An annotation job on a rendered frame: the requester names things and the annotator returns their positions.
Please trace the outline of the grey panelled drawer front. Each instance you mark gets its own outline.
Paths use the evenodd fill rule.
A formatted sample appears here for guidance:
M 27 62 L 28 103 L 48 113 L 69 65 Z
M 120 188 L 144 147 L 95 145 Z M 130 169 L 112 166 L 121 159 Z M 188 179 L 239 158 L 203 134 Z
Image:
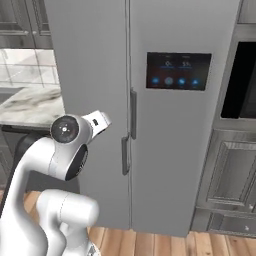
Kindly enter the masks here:
M 197 208 L 191 230 L 256 238 L 256 215 Z

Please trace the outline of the grey cupboard above oven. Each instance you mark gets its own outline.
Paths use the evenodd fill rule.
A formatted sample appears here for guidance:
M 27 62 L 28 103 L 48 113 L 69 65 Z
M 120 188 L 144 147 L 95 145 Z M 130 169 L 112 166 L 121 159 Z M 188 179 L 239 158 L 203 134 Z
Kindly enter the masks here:
M 256 24 L 256 0 L 242 0 L 239 24 Z

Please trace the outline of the grey wall cupboards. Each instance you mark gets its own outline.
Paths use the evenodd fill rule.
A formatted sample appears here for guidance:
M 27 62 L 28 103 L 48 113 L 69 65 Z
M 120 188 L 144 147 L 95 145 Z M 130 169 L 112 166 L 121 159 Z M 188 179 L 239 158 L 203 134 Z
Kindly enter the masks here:
M 44 0 L 0 0 L 0 49 L 52 49 Z

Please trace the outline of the grey fridge door with screen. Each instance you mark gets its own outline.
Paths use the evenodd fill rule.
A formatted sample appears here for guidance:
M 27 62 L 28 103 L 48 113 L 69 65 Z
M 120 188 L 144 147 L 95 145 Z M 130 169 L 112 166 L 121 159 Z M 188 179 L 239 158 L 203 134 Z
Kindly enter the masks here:
M 137 93 L 132 143 L 132 228 L 184 237 L 240 0 L 131 0 L 131 83 Z M 202 91 L 146 86 L 150 52 L 208 53 Z

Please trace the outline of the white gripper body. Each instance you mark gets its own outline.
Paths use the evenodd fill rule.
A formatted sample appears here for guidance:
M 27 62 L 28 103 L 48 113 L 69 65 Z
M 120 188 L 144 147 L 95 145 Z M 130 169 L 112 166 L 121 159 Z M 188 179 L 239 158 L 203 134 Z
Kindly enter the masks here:
M 105 112 L 100 112 L 100 130 L 106 130 L 112 124 L 111 119 Z

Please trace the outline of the plain grey fridge door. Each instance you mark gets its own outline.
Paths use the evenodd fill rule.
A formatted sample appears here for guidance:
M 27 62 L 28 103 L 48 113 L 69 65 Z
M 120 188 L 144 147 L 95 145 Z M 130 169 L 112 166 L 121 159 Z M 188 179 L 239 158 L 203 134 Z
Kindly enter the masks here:
M 126 0 L 44 0 L 65 112 L 106 113 L 112 124 L 89 145 L 80 192 L 99 204 L 97 225 L 130 227 L 123 173 L 128 136 Z

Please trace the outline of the grey panelled cupboard door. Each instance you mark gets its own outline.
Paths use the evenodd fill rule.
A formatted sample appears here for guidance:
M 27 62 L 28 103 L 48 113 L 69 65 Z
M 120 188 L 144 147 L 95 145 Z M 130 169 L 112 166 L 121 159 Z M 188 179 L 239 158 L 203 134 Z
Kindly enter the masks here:
M 213 130 L 197 206 L 256 213 L 256 132 Z

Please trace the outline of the built-in oven with black window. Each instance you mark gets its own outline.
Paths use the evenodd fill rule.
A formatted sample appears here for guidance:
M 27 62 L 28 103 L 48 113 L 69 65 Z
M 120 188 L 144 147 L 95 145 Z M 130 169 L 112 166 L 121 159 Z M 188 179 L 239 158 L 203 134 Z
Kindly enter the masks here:
M 213 128 L 256 130 L 256 24 L 234 29 Z

